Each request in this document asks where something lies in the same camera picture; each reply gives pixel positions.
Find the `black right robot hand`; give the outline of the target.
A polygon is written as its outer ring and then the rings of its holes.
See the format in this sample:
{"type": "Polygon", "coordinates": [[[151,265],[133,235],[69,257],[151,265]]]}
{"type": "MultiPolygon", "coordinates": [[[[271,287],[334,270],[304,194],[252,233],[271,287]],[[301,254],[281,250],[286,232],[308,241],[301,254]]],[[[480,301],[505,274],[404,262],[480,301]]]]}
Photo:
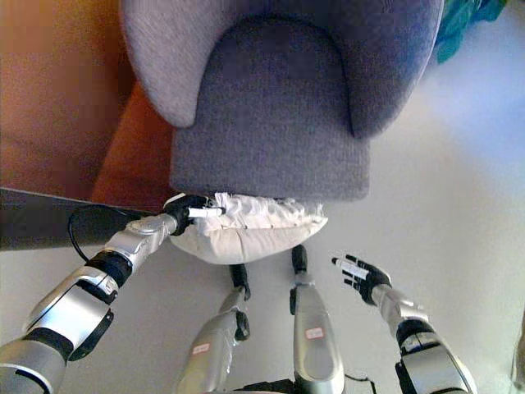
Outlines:
{"type": "Polygon", "coordinates": [[[391,287],[390,276],[385,271],[356,256],[347,254],[344,258],[333,257],[331,262],[345,276],[344,283],[356,290],[367,305],[377,306],[372,297],[377,286],[391,287]]]}

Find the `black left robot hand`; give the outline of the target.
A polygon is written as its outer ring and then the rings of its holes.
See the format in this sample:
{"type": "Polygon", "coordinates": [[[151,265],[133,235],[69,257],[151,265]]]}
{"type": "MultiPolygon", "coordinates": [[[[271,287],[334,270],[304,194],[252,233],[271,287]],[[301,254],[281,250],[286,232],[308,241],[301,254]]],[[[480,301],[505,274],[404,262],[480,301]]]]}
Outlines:
{"type": "Polygon", "coordinates": [[[218,218],[226,213],[226,209],[208,197],[178,194],[164,204],[162,213],[175,219],[176,229],[171,235],[180,236],[196,218],[218,218]]]}

